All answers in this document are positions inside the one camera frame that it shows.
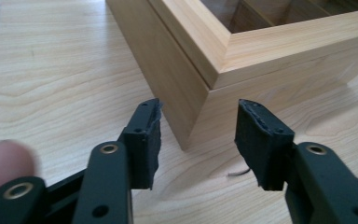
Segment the wood grain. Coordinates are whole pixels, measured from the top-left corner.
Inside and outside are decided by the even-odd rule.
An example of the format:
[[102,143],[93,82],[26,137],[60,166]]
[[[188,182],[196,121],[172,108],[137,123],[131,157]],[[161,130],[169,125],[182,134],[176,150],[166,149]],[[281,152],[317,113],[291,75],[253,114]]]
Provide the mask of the wood grain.
[[[49,185],[84,168],[151,97],[104,1],[1,2],[0,139],[33,147]],[[277,115],[296,142],[326,144],[358,176],[358,77]],[[161,126],[155,187],[133,191],[135,223],[291,222],[282,192],[258,188],[252,173],[226,177],[246,168],[232,135],[184,152]]]
[[358,11],[227,35],[199,1],[150,2],[211,90],[358,47]]

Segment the black plastic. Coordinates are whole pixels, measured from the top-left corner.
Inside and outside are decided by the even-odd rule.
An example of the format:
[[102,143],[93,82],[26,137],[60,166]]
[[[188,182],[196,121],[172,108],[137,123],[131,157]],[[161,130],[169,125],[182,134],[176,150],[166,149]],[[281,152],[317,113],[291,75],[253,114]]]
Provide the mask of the black plastic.
[[118,138],[119,142],[126,145],[129,153],[132,189],[153,188],[161,148],[161,107],[158,99],[139,104],[128,126]]
[[46,196],[45,182],[39,177],[26,176],[7,182],[0,187],[0,223],[42,223],[48,211]]
[[127,149],[120,142],[92,150],[72,223],[132,223],[127,165]]
[[240,100],[235,143],[264,190],[282,190],[295,133],[259,103]]
[[[317,143],[301,143],[293,161],[312,204],[312,209],[302,209],[302,213],[295,212],[302,207],[301,203],[289,206],[293,221],[358,223],[358,178],[331,148]],[[286,200],[293,200],[293,195],[286,195]]]

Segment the light wood surface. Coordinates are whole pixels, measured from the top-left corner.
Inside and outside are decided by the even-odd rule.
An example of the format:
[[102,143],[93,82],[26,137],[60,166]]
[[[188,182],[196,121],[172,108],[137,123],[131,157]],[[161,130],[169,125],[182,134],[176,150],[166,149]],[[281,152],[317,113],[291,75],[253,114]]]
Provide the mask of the light wood surface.
[[[49,185],[84,168],[152,97],[104,1],[0,1],[0,139],[34,148]],[[358,176],[358,77],[277,115],[296,142],[326,144]],[[282,192],[253,174],[226,177],[246,168],[234,136],[184,152],[161,125],[154,189],[133,191],[135,223],[290,223]]]

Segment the black clamp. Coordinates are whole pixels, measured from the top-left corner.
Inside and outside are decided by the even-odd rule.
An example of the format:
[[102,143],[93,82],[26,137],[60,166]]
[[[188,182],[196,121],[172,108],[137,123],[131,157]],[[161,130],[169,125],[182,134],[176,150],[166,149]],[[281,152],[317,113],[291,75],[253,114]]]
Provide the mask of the black clamp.
[[116,142],[91,151],[87,169],[46,188],[21,177],[0,187],[0,223],[132,223],[131,189],[152,189],[161,147],[158,99],[141,103]]

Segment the clamp jaw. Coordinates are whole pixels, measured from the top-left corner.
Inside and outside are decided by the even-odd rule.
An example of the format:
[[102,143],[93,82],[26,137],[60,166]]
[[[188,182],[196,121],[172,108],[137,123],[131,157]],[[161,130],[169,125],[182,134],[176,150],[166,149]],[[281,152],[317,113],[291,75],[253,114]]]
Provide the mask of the clamp jaw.
[[96,146],[87,168],[46,188],[21,177],[0,187],[0,223],[132,223],[131,189],[152,189],[161,147],[158,99],[141,103],[117,141]]
[[329,147],[295,133],[261,104],[240,100],[235,143],[263,190],[282,190],[294,223],[358,223],[358,178]]

